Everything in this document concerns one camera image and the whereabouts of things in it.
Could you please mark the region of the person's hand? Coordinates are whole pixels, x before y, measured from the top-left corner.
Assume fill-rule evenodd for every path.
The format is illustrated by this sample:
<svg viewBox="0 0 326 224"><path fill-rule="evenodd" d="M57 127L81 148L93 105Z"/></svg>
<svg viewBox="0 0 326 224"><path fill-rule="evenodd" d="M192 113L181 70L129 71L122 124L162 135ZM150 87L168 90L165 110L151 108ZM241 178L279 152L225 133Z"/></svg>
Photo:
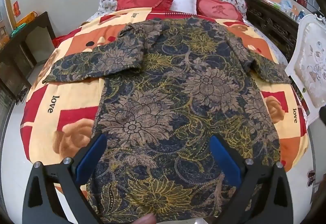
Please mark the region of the person's hand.
<svg viewBox="0 0 326 224"><path fill-rule="evenodd" d="M153 213L142 216L133 222L133 224L156 224L156 217Z"/></svg>

